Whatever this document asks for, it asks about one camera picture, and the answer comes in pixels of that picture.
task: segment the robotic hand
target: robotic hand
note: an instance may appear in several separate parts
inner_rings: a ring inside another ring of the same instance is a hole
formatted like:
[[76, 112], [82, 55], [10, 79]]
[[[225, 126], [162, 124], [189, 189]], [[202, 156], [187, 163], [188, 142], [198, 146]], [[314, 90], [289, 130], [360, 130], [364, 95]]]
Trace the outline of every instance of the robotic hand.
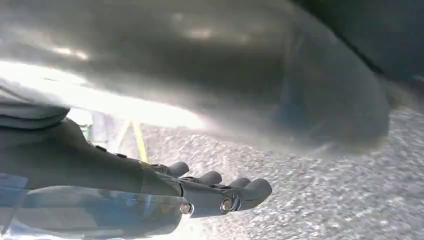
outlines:
[[221, 216], [229, 212], [253, 209], [272, 193], [271, 185], [265, 179], [250, 181], [242, 177], [230, 185], [220, 184], [221, 175], [209, 171], [201, 177], [182, 177], [189, 172], [189, 166], [177, 162], [171, 166], [151, 166], [160, 178], [180, 189], [181, 197], [189, 203], [181, 205], [184, 214], [191, 218]]

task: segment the asphalt surface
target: asphalt surface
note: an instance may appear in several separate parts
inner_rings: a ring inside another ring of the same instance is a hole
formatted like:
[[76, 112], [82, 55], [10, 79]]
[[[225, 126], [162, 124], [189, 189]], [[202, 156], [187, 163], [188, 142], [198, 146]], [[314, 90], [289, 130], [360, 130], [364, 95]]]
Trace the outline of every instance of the asphalt surface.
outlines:
[[[142, 132], [152, 163], [184, 161], [190, 175], [215, 170], [224, 183], [265, 178], [273, 187], [257, 209], [185, 219], [173, 234], [158, 239], [424, 239], [424, 116], [419, 113], [393, 113], [390, 137], [379, 152], [331, 160], [262, 151], [180, 129], [144, 125]], [[139, 158], [135, 146], [131, 129], [120, 152]]]

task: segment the screw head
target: screw head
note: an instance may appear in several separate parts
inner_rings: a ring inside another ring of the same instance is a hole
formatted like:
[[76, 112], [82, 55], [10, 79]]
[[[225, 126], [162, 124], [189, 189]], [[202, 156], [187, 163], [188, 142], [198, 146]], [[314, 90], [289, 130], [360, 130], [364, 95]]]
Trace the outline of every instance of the screw head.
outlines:
[[181, 204], [179, 210], [182, 212], [182, 214], [189, 214], [192, 211], [192, 205], [190, 203], [185, 202]]
[[232, 205], [233, 205], [233, 203], [232, 203], [231, 199], [229, 199], [228, 197], [224, 198], [221, 201], [221, 206], [220, 206], [221, 213], [227, 214], [231, 210]]

